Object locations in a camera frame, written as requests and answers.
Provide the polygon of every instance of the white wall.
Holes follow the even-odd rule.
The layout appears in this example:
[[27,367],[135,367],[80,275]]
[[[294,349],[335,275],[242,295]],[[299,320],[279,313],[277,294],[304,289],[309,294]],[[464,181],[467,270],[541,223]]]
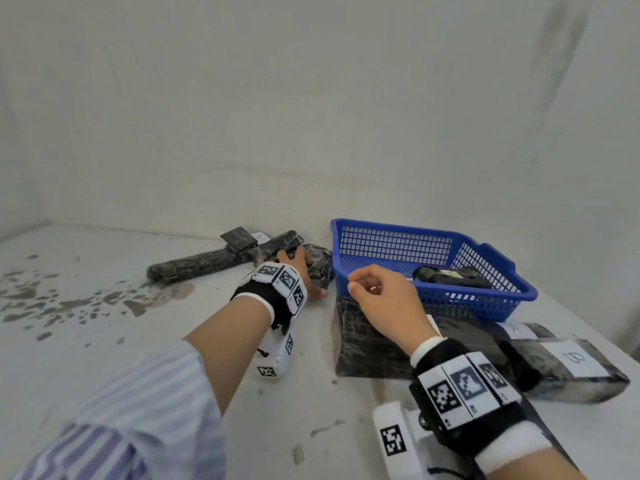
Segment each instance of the white wall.
[[638,15],[640,0],[7,0],[0,53],[53,221],[324,244],[339,216],[459,230],[632,347]]
[[43,222],[42,198],[20,142],[0,50],[0,242]]

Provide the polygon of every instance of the blue plastic basket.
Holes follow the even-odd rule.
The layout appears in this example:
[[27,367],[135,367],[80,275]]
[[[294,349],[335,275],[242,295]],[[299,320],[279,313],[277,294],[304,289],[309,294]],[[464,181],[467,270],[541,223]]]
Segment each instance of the blue plastic basket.
[[493,289],[413,282],[420,300],[434,308],[469,310],[477,318],[504,322],[521,301],[533,301],[538,291],[516,274],[516,266],[489,244],[469,236],[419,227],[334,219],[333,266],[338,293],[348,296],[349,273],[377,264],[407,277],[420,266],[458,269],[473,266]]

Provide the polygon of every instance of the white label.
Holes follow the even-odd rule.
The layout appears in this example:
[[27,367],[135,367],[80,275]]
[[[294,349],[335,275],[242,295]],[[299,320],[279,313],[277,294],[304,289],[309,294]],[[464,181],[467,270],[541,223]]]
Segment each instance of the white label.
[[473,418],[479,418],[500,407],[500,403],[480,379],[476,368],[466,356],[460,355],[442,364],[458,395]]
[[252,236],[254,236],[258,241],[258,246],[260,246],[260,244],[264,244],[265,242],[271,240],[271,238],[263,232],[254,232],[252,233]]
[[587,354],[576,342],[565,340],[540,343],[551,354],[558,357],[574,377],[607,377],[609,375],[600,362]]
[[471,352],[467,354],[467,358],[476,366],[476,370],[482,374],[494,393],[498,395],[502,405],[520,401],[520,393],[502,377],[482,352]]
[[418,379],[427,392],[427,396],[429,396],[445,428],[452,429],[473,421],[473,417],[441,366],[437,365],[423,372],[418,376]]
[[433,327],[433,329],[436,331],[436,333],[442,337],[442,334],[440,333],[440,329],[438,328],[438,326],[436,325],[436,320],[433,319],[433,317],[429,314],[427,314],[427,320],[429,320],[429,323],[431,324],[431,326]]
[[452,278],[462,278],[459,273],[455,271],[450,271],[448,269],[441,269],[440,272],[445,276],[451,276]]
[[510,323],[498,323],[505,332],[507,332],[510,338],[515,340],[521,339],[537,339],[538,336],[533,333],[533,330],[524,323],[510,322]]

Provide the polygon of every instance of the white sleeve cuff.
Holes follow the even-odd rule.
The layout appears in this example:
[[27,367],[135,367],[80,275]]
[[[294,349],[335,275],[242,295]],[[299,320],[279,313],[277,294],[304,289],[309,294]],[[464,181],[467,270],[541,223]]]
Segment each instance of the white sleeve cuff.
[[422,357],[427,355],[427,352],[429,350],[434,348],[439,343],[444,342],[445,340],[445,337],[432,337],[421,343],[415,350],[415,352],[411,354],[411,359],[409,360],[409,362],[411,363],[411,367],[415,369],[418,363],[422,360]]
[[271,316],[271,325],[273,325],[273,321],[276,318],[276,312],[273,310],[271,304],[267,300],[265,300],[265,298],[261,297],[260,295],[256,295],[256,293],[238,293],[237,295],[235,295],[234,299],[239,298],[240,296],[250,296],[251,298],[255,298],[261,304],[266,306],[267,310],[269,311],[269,315]]
[[551,448],[551,442],[537,424],[524,421],[508,428],[476,456],[476,463],[485,475],[530,453]]

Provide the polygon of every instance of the right hand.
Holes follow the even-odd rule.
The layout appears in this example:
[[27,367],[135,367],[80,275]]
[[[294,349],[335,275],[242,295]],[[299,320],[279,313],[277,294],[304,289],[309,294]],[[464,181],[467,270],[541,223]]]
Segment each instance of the right hand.
[[369,322],[407,355],[438,333],[429,323],[418,291],[400,273],[372,264],[348,276],[348,290]]

